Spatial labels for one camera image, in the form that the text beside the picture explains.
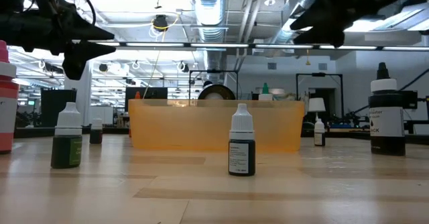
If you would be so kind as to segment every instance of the table lamp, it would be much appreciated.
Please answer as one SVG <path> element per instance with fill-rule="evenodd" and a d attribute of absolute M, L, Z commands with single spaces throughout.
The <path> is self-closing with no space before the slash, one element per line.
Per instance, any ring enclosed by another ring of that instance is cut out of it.
<path fill-rule="evenodd" d="M 324 108 L 323 98 L 312 98 L 308 102 L 308 111 L 312 113 L 316 113 L 316 121 L 318 119 L 317 113 L 324 112 L 326 109 Z"/>

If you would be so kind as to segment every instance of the wooden table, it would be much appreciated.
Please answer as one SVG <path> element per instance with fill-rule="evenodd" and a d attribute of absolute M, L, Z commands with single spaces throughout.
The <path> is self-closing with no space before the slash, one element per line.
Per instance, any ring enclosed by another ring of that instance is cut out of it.
<path fill-rule="evenodd" d="M 429 223 L 426 146 L 400 158 L 371 155 L 364 140 L 315 148 L 308 138 L 299 153 L 258 154 L 256 176 L 233 177 L 226 153 L 103 141 L 84 145 L 80 168 L 51 170 L 50 138 L 17 140 L 0 156 L 0 223 Z"/>

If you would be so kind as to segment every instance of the orange plastic bin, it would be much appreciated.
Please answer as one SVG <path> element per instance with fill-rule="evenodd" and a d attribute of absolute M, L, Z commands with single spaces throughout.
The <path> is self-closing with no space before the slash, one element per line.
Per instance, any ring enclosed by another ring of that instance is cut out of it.
<path fill-rule="evenodd" d="M 133 147 L 226 152 L 238 103 L 253 116 L 257 152 L 300 149 L 303 102 L 165 99 L 129 100 Z"/>

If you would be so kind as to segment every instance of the desk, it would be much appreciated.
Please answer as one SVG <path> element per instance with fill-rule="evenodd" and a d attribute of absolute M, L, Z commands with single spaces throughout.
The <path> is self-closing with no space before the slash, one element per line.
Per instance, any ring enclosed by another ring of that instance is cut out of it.
<path fill-rule="evenodd" d="M 126 135 L 51 170 L 51 138 L 18 139 L 0 156 L 0 223 L 429 223 L 428 146 L 401 158 L 367 140 L 326 144 L 258 154 L 256 176 L 234 177 L 226 153 L 146 152 Z"/>

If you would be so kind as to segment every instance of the green bottle cap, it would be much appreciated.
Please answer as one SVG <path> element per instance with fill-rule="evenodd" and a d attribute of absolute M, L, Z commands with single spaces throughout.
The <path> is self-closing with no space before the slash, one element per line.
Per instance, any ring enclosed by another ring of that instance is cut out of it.
<path fill-rule="evenodd" d="M 268 84 L 266 82 L 263 84 L 262 94 L 269 94 Z"/>

